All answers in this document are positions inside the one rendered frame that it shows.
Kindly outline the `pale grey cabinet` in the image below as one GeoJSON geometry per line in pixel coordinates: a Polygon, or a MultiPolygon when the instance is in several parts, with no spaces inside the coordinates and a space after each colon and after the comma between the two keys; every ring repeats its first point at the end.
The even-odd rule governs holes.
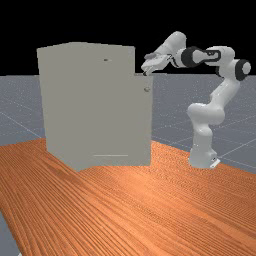
{"type": "Polygon", "coordinates": [[[76,171],[151,162],[151,76],[133,46],[70,42],[37,50],[48,152],[76,171]]]}

